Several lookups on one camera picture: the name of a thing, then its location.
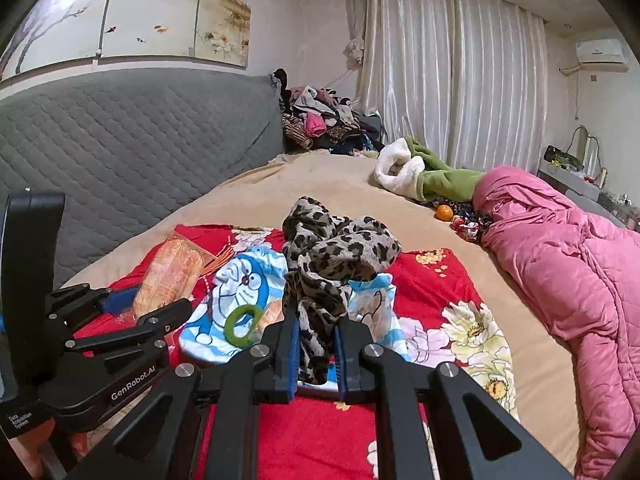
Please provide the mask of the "white striped curtain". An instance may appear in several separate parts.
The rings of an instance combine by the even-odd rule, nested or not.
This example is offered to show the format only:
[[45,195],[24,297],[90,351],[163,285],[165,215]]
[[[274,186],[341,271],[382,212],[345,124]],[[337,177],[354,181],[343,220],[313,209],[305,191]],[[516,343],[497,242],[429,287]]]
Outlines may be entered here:
[[347,0],[356,103],[450,166],[532,170],[548,110],[544,20],[506,0]]

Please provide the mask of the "large bread package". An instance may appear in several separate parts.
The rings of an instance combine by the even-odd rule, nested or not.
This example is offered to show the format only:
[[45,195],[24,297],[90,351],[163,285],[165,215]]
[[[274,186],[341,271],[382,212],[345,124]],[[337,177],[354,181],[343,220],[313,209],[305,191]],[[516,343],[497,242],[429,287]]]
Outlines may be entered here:
[[276,299],[271,301],[265,310],[262,311],[262,316],[257,325],[258,333],[262,335],[268,326],[280,322],[283,319],[282,300]]

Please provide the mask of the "leopard print scrunchie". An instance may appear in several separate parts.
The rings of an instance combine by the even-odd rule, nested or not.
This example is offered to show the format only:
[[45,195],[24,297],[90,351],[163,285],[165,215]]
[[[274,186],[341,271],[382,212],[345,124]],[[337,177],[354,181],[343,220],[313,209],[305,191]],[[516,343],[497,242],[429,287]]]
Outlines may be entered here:
[[385,272],[401,244],[383,222],[336,216],[309,196],[296,200],[282,233],[288,265],[282,308],[293,308],[298,319],[299,378],[322,385],[335,354],[334,327],[347,315],[350,284]]

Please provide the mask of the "orange fruit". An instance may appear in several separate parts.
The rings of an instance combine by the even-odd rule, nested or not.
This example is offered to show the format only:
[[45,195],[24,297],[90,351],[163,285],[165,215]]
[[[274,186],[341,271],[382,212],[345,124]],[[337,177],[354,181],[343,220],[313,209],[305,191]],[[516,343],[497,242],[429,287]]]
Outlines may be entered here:
[[435,217],[440,221],[450,222],[454,218],[454,210],[446,204],[441,204],[435,210]]

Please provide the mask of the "cluttered side desk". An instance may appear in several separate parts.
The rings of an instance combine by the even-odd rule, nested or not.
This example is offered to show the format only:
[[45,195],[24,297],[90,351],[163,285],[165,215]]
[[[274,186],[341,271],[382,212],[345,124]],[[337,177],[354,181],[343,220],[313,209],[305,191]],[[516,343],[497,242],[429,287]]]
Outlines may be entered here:
[[537,176],[582,210],[639,231],[639,207],[626,194],[616,195],[605,188],[608,170],[602,165],[600,141],[583,125],[574,130],[566,150],[547,146]]

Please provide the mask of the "beige bed sheet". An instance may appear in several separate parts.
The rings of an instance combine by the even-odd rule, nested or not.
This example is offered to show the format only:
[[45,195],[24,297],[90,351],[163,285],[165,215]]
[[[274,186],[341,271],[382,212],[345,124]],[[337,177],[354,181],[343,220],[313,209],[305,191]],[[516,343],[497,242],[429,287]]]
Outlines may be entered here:
[[128,274],[177,224],[232,224],[277,228],[295,201],[310,196],[329,211],[382,221],[405,250],[449,248],[488,305],[513,359],[516,410],[523,426],[568,470],[582,442],[572,355],[554,340],[496,259],[462,240],[433,211],[379,188],[373,159],[313,151],[281,155],[221,183],[197,200],[131,237],[70,278],[70,284],[104,287]]

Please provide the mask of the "green fuzzy hair scrunchie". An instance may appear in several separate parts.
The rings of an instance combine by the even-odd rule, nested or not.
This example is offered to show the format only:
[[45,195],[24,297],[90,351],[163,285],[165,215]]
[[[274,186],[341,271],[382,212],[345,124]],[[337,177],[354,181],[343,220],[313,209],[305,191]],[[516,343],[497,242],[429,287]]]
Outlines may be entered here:
[[257,304],[243,304],[233,310],[224,323],[224,339],[235,348],[245,349],[258,341],[257,329],[262,308]]

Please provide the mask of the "grey quilted headboard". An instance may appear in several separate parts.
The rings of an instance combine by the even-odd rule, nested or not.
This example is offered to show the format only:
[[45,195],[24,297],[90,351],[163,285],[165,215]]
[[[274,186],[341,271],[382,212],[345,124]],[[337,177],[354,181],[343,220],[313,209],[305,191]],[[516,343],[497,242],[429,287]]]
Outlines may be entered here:
[[268,76],[184,68],[85,74],[1,102],[1,188],[66,197],[54,280],[284,150]]

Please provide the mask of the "floral wall painting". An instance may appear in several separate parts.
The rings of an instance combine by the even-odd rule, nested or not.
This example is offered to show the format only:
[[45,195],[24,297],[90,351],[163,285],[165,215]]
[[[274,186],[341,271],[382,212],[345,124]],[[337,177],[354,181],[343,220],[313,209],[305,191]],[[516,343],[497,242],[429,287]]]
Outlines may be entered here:
[[38,0],[1,55],[1,77],[82,58],[184,56],[244,67],[248,0]]

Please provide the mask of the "small bread package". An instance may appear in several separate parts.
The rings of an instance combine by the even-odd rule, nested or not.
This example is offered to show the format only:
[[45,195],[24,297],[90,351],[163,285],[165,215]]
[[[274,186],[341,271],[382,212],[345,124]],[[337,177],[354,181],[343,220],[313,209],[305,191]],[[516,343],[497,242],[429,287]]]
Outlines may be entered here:
[[137,322],[143,315],[189,298],[198,279],[216,259],[216,255],[192,240],[177,232],[171,233],[153,256],[132,306],[119,318]]

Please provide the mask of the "green and white garment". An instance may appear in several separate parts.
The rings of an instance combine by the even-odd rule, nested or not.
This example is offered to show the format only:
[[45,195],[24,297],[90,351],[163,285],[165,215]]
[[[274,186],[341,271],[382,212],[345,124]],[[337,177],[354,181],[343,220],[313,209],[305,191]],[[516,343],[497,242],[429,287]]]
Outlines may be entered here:
[[483,176],[483,171],[448,166],[411,136],[386,145],[373,171],[375,182],[386,191],[420,203],[439,197],[469,202]]

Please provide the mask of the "beige sheer scrunchie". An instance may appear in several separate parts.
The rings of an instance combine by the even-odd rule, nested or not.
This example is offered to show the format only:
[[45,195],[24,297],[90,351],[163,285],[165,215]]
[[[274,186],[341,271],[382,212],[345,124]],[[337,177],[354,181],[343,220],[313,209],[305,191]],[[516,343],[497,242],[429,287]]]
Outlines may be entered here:
[[394,300],[394,286],[354,289],[349,299],[348,317],[367,326],[374,341],[382,341],[392,329]]

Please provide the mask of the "white air conditioner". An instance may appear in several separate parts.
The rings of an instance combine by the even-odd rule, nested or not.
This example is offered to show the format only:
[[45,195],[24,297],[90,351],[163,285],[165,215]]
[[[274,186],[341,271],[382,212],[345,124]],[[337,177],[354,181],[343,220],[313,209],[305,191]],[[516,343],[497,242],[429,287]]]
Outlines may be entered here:
[[575,51],[577,64],[558,69],[558,72],[565,77],[581,70],[607,73],[627,73],[629,70],[620,40],[613,38],[585,40],[575,44]]

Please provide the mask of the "blue striped cartoon tray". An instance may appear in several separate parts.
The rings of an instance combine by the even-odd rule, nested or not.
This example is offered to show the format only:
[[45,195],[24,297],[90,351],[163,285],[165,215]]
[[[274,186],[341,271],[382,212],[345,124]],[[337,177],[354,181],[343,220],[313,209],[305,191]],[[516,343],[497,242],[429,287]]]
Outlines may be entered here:
[[[285,273],[288,265],[285,256],[268,244],[255,245],[239,252],[214,275],[205,297],[194,309],[179,336],[179,346],[184,354],[208,364],[224,364],[241,349],[224,339],[224,323],[227,316],[243,304],[257,304],[262,310],[271,301],[283,297]],[[378,274],[370,282],[352,282],[352,291],[375,287],[395,287],[392,274]],[[377,344],[395,351],[410,361],[408,344],[396,313],[390,332]]]

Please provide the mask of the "colourful snack wrappers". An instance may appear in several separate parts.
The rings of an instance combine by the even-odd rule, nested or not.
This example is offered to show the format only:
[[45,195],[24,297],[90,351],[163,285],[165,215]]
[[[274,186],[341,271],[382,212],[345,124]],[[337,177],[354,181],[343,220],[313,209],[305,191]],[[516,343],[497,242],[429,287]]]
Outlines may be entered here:
[[451,219],[450,228],[462,240],[479,245],[483,235],[494,222],[491,216],[474,210],[471,203],[454,204],[451,208],[454,216]]

